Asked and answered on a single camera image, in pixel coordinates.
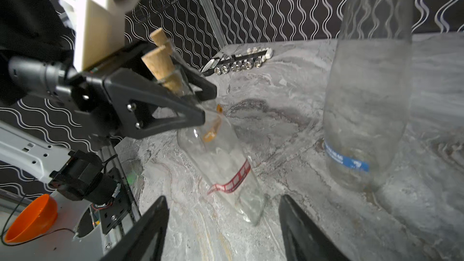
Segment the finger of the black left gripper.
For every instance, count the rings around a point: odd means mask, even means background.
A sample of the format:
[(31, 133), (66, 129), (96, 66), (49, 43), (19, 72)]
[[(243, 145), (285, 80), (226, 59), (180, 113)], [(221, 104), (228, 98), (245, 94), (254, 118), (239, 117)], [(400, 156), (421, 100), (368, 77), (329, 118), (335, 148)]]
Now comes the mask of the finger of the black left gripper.
[(189, 84), (199, 88), (195, 95), (201, 102), (214, 100), (217, 97), (217, 86), (209, 82), (198, 70), (181, 66)]

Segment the short clear corked bottle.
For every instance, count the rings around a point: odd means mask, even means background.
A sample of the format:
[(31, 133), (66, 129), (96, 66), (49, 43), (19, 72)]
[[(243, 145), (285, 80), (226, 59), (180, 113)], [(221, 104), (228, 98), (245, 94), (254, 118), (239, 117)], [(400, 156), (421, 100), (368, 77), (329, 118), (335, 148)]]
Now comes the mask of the short clear corked bottle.
[(257, 225), (265, 207), (265, 195), (232, 124), (218, 108), (200, 103), (185, 73), (172, 62), (167, 47), (155, 48), (141, 59), (159, 84), (205, 114), (204, 124), (179, 129), (177, 142), (209, 185), (208, 195), (220, 197), (245, 221)]

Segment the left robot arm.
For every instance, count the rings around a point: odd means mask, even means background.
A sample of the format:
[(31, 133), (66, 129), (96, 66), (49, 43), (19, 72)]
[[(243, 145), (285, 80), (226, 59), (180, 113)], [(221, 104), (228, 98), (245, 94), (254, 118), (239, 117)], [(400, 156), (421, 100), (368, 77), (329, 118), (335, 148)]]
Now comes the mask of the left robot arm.
[(1, 103), (27, 95), (75, 112), (87, 134), (141, 139), (199, 126), (217, 95), (159, 32), (124, 41), (139, 0), (1, 0)]

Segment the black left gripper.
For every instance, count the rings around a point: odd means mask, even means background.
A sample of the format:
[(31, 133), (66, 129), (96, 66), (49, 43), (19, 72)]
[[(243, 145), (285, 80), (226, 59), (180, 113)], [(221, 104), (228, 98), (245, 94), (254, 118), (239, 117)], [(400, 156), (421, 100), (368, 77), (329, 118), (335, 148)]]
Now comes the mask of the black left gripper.
[(89, 97), (71, 102), (91, 135), (143, 139), (205, 123), (195, 95), (200, 89), (181, 68), (159, 82), (145, 78), (144, 53), (145, 42), (136, 41), (66, 80), (72, 91)]

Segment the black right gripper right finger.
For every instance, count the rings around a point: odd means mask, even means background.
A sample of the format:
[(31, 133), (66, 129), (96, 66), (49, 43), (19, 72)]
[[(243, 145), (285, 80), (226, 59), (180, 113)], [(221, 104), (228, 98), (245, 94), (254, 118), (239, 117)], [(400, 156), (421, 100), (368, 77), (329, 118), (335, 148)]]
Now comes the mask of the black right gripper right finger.
[(287, 260), (348, 260), (289, 195), (280, 199), (279, 219)]

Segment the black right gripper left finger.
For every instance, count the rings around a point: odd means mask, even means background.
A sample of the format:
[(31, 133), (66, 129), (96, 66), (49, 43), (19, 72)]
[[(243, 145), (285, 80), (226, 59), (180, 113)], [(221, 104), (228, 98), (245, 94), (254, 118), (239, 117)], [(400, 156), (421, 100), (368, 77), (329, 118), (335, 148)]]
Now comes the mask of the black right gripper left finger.
[(160, 261), (169, 222), (165, 196), (160, 196), (103, 261)]

